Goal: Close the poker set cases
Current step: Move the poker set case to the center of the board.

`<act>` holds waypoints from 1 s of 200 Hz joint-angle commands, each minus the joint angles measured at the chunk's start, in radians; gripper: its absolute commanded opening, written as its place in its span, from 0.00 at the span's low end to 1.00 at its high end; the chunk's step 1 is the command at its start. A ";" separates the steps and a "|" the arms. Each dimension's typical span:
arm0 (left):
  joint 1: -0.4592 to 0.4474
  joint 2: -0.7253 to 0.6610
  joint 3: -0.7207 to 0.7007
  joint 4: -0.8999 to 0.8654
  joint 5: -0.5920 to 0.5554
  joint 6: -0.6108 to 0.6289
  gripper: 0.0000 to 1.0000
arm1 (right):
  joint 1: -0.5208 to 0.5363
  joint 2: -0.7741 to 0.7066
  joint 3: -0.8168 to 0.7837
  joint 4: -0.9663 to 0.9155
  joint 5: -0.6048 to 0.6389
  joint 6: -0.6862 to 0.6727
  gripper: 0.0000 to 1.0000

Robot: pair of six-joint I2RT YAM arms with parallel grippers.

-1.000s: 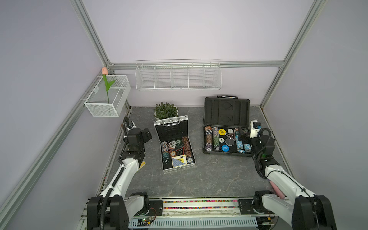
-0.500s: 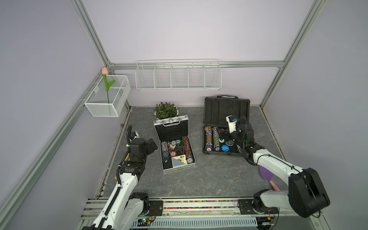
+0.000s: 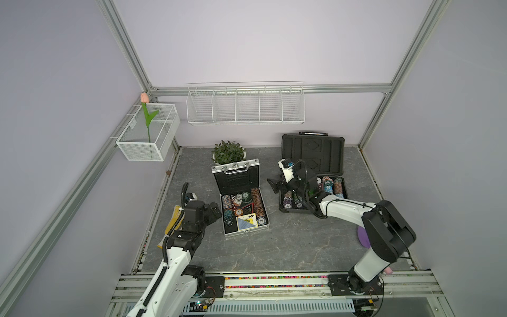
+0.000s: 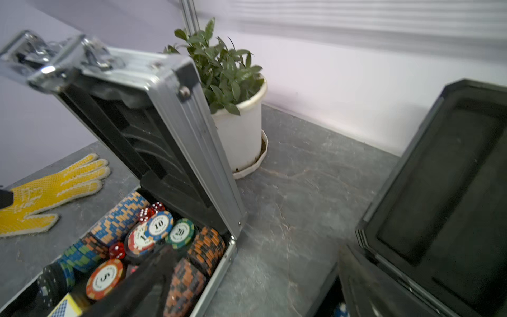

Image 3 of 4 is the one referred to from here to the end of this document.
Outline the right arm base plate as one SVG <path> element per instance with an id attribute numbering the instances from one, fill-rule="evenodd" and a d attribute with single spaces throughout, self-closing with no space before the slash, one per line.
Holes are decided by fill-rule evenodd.
<path id="1" fill-rule="evenodd" d="M 333 296 L 346 295 L 383 295 L 384 286 L 379 276 L 371 281 L 363 281 L 348 273 L 331 274 L 327 276 L 327 286 Z"/>

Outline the silver aluminium poker case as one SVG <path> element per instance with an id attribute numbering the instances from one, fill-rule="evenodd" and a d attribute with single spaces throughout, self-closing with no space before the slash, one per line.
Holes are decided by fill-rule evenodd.
<path id="1" fill-rule="evenodd" d="M 227 238 L 269 228 L 260 188 L 258 159 L 211 168 L 220 193 L 224 235 Z"/>

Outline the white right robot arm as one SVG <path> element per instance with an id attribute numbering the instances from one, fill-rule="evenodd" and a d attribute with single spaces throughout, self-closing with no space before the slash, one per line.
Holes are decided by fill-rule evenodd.
<path id="1" fill-rule="evenodd" d="M 387 200 L 362 203 L 325 192 L 303 160 L 292 162 L 283 158 L 278 165 L 283 175 L 278 180 L 267 180 L 276 194 L 291 191 L 314 216 L 341 219 L 365 230 L 370 248 L 343 281 L 335 282 L 341 288 L 356 295 L 364 294 L 380 281 L 380 273 L 397 262 L 417 240 L 415 231 L 393 203 Z"/>

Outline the black plastic poker case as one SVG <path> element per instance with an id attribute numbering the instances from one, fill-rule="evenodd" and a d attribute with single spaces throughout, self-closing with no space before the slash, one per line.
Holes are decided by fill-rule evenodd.
<path id="1" fill-rule="evenodd" d="M 321 132 L 300 132 L 282 136 L 281 158 L 295 163 L 296 170 L 308 169 L 310 176 L 316 178 L 320 190 L 348 198 L 343 178 L 345 138 L 329 136 Z"/>

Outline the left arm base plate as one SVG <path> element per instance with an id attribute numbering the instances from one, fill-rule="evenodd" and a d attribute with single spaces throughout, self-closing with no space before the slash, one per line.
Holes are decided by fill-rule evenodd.
<path id="1" fill-rule="evenodd" d="M 205 276 L 197 278 L 198 287 L 193 298 L 223 298 L 225 291 L 224 276 Z"/>

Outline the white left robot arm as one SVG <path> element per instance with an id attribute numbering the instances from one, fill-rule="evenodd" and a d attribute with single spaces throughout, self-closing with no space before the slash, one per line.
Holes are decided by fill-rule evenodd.
<path id="1" fill-rule="evenodd" d="M 162 242 L 162 261 L 128 316 L 180 316 L 187 302 L 205 291 L 205 272 L 191 265 L 206 228 L 222 217 L 217 203 L 183 201 Z"/>

